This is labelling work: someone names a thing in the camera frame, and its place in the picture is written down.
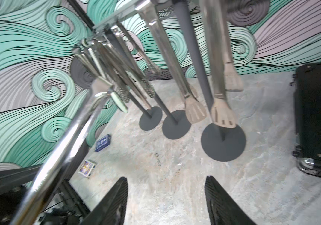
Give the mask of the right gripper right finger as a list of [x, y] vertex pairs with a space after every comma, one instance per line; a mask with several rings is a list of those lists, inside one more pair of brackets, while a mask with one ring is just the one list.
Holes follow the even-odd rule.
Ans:
[[255, 225], [213, 176], [205, 180], [206, 205], [212, 225]]

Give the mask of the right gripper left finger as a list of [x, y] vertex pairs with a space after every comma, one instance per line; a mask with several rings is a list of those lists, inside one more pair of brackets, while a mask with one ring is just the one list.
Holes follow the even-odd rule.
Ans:
[[82, 225], [122, 225], [128, 200], [128, 182], [121, 177], [99, 204], [81, 222]]

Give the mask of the dark utensil rack stand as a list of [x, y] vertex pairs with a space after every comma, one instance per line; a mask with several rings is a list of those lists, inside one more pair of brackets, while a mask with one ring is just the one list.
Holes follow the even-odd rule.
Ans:
[[161, 109], [156, 109], [147, 102], [117, 57], [113, 57], [104, 47], [100, 51], [93, 48], [75, 47], [72, 53], [92, 75], [116, 84], [118, 89], [111, 94], [111, 98], [121, 111], [127, 111], [126, 103], [129, 101], [136, 105], [142, 112], [140, 128], [143, 131], [152, 130], [159, 124], [162, 117]]
[[[111, 44], [114, 47], [114, 49], [118, 53], [120, 53], [124, 60], [128, 62], [130, 65], [130, 62], [125, 58], [124, 52], [121, 50], [119, 42], [116, 40], [115, 32], [115, 28], [105, 29], [104, 36], [109, 42], [109, 44]], [[185, 116], [185, 112], [183, 110], [176, 110], [174, 112], [170, 112], [166, 105], [163, 103], [163, 101], [160, 99], [160, 97], [157, 95], [157, 93], [155, 95], [155, 98], [153, 99], [156, 101], [160, 109], [167, 115], [162, 125], [162, 132], [164, 136], [171, 140], [176, 140], [185, 136], [191, 128], [191, 124], [190, 122], [188, 122]]]
[[[214, 99], [194, 32], [188, 3], [187, 1], [172, 1], [172, 3], [174, 5], [175, 15], [179, 21], [182, 31], [184, 32], [185, 42], [195, 68], [204, 99], [208, 109], [211, 109]], [[242, 128], [239, 126], [236, 126], [235, 128], [223, 128], [211, 123], [202, 133], [201, 144], [204, 152], [210, 158], [220, 162], [229, 162], [238, 158], [243, 153], [246, 145], [246, 136]]]

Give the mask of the black metal tongs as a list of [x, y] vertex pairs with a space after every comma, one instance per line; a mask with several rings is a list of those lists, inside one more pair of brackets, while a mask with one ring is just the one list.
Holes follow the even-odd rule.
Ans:
[[126, 87], [126, 83], [123, 81], [122, 77], [117, 74], [113, 65], [105, 56], [102, 56], [93, 48], [81, 48], [80, 46], [74, 47], [72, 49], [72, 53], [78, 57], [94, 75], [101, 77], [104, 80], [113, 80], [115, 82], [118, 89], [111, 94], [111, 97], [121, 111], [128, 112], [126, 103], [133, 101], [147, 118], [152, 118], [152, 115], [145, 110], [145, 108], [129, 92]]

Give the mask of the clear metal tongs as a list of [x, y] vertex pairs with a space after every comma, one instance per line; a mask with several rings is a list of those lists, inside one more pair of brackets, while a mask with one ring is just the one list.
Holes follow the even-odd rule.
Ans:
[[116, 40], [119, 42], [119, 45], [121, 47], [121, 50], [125, 54], [125, 58], [130, 62], [130, 65], [134, 70], [136, 70], [138, 73], [143, 74], [143, 71], [138, 67], [137, 63], [135, 62], [131, 52], [129, 51], [127, 45], [125, 44], [121, 34], [119, 33], [118, 29], [122, 31], [122, 33], [128, 38], [128, 40], [131, 42], [133, 47], [140, 53], [140, 55], [143, 57], [143, 59], [146, 60], [146, 63], [148, 65], [148, 68], [151, 70], [153, 74], [158, 74], [161, 72], [160, 68], [152, 61], [150, 58], [144, 53], [144, 51], [138, 46], [138, 44], [135, 42], [133, 37], [129, 34], [127, 29], [118, 21], [116, 20]]

